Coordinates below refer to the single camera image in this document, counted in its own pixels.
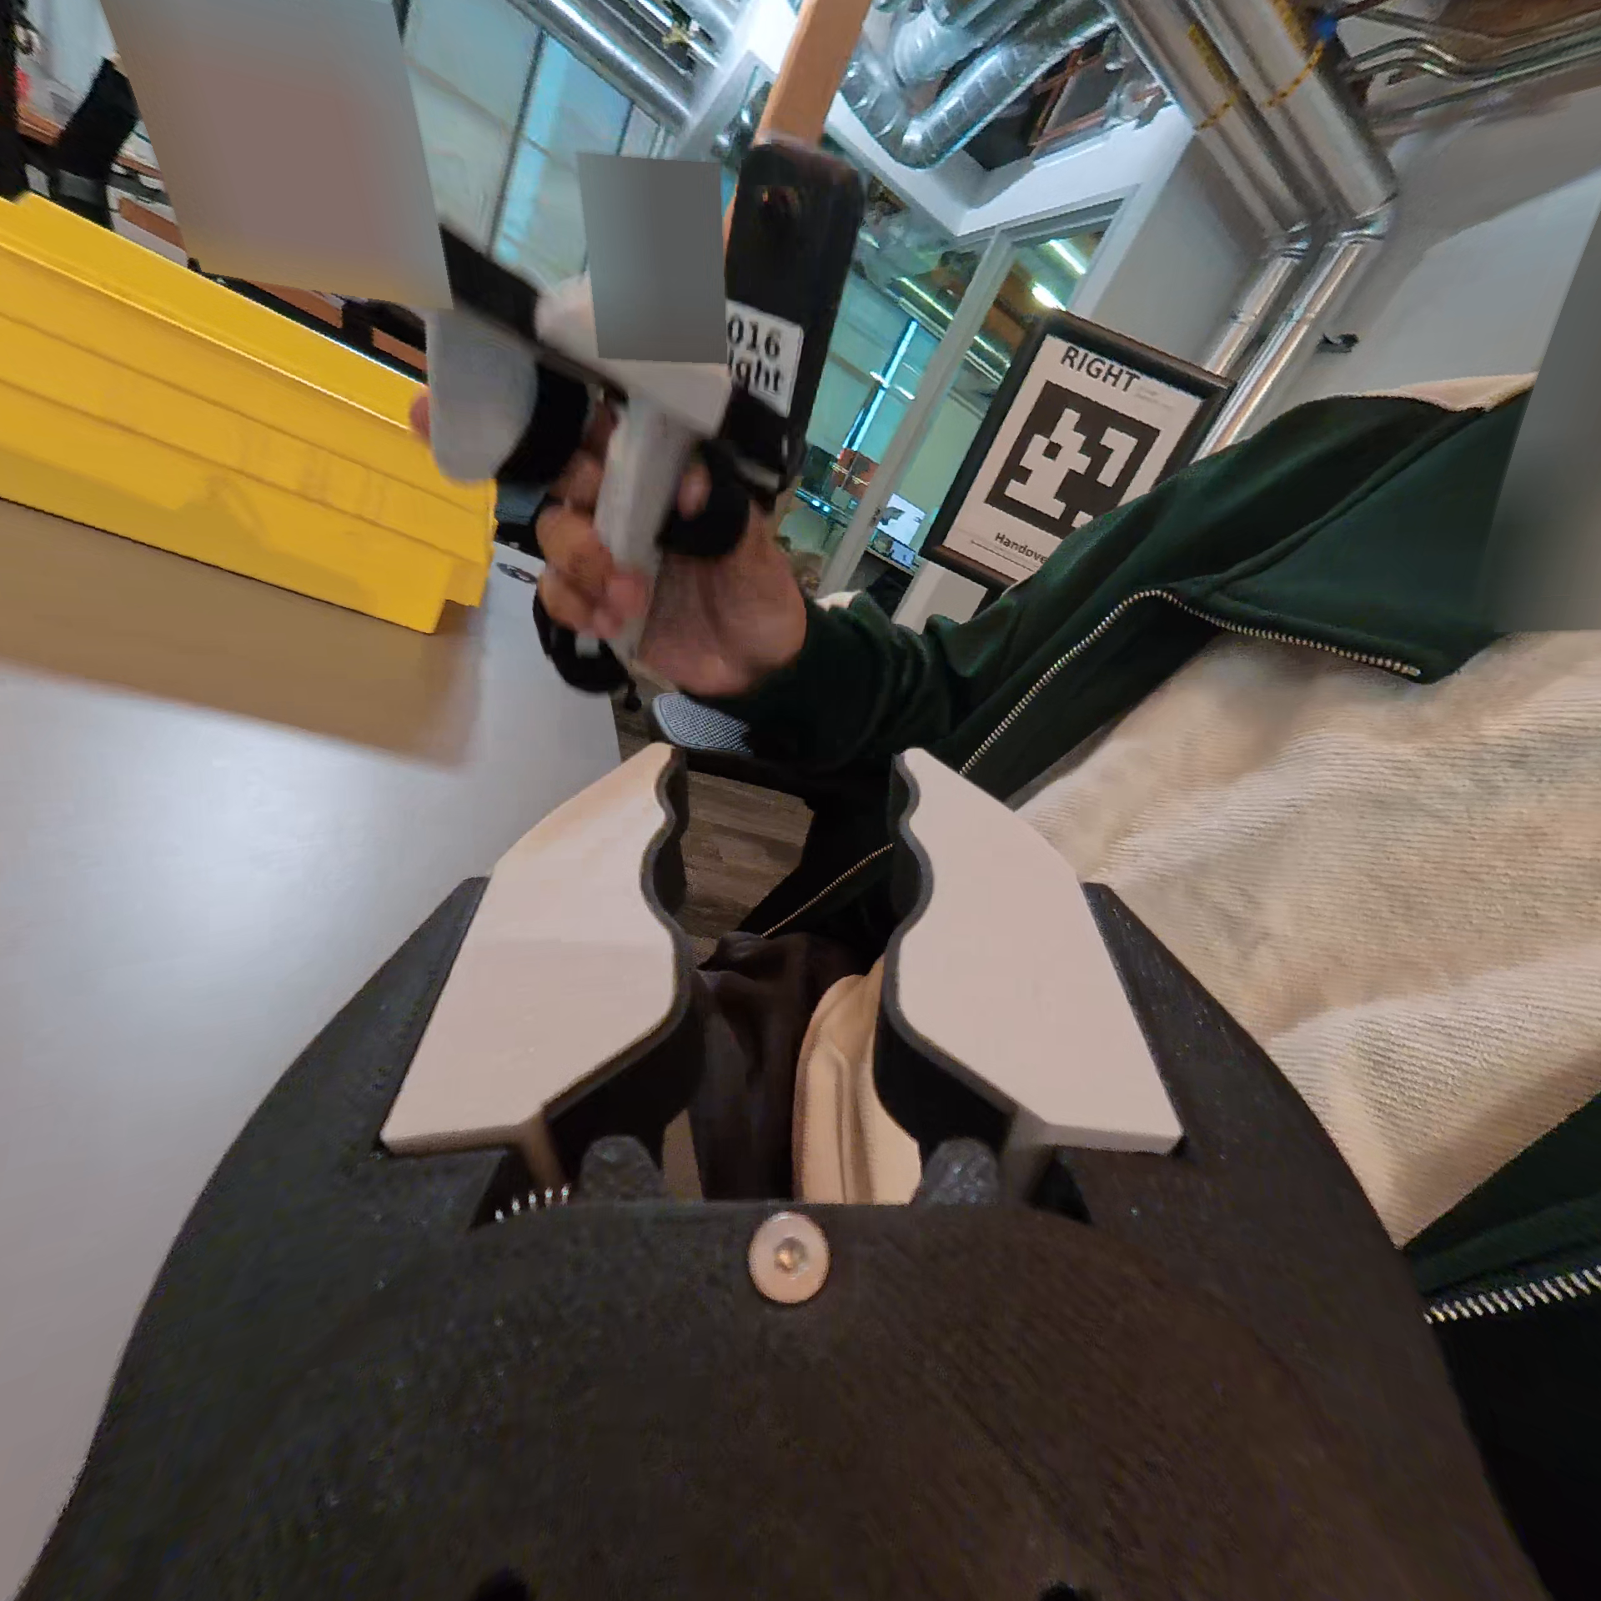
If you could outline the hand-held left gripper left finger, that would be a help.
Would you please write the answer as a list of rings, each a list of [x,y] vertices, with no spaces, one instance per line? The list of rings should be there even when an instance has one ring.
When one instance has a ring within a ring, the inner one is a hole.
[[[552,810],[492,866],[381,1127],[391,1154],[662,1149],[697,1085],[669,747]]]

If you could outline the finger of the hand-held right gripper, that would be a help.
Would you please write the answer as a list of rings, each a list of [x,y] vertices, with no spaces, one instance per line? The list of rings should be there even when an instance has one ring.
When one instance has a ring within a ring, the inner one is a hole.
[[[601,385],[626,403],[669,411],[694,434],[714,434],[723,423],[733,393],[726,366],[620,359],[598,352],[588,279],[569,279],[534,297],[534,343],[545,366]]]
[[[424,355],[439,471],[458,485],[498,480],[534,418],[534,348],[473,312],[426,312]]]

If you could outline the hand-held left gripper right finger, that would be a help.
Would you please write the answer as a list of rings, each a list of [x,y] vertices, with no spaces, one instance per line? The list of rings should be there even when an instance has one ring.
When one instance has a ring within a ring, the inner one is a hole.
[[[1087,892],[930,751],[891,773],[878,1101],[918,1148],[1172,1149],[1178,1115]]]

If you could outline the yellow plastic bin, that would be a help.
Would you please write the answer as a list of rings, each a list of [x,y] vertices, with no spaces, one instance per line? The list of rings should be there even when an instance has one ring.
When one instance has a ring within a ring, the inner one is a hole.
[[[2,203],[2,498],[429,636],[496,497],[411,434],[419,380],[41,200]]]

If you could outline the person's right forearm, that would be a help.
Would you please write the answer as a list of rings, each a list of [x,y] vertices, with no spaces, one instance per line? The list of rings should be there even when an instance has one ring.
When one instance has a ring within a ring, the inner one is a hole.
[[[1496,637],[1481,581],[1530,391],[1304,403],[1096,517],[965,625],[807,606],[798,659],[719,709],[795,772],[929,750],[1010,799],[1216,636],[1435,683]]]

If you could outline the person's right hand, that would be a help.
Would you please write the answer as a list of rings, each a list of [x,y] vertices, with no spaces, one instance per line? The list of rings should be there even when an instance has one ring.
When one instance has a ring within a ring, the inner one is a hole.
[[[596,529],[614,415],[596,411],[586,426],[581,437],[557,427],[571,446],[560,467],[550,467],[550,449],[534,449],[541,647],[552,648],[557,632],[607,647],[632,636],[637,667],[701,701],[741,697],[786,667],[806,642],[806,600],[723,442],[697,442],[686,457],[662,524],[678,547],[648,576],[624,564]]]

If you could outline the wooden pillar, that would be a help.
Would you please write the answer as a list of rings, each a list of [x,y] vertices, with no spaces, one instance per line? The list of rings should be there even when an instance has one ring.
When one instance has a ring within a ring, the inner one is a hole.
[[[871,3],[801,3],[754,144],[818,147]]]

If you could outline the framed marker sign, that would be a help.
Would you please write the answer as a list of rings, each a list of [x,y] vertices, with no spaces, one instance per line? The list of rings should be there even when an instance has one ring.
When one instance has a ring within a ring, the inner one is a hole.
[[[1081,529],[1186,467],[1231,393],[1206,367],[1044,312],[923,536],[923,561],[989,592],[1017,585]]]

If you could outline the silver ventilation duct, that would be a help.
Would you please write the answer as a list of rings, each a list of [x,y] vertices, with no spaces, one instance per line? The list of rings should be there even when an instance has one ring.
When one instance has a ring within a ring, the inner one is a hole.
[[[788,52],[827,27],[822,110],[844,92],[871,140],[929,170],[1112,31],[1266,235],[1206,370],[1231,381],[1201,455],[1244,438],[1382,246],[1397,178],[1323,65],[1299,3],[929,3],[876,46],[866,3],[803,3]]]

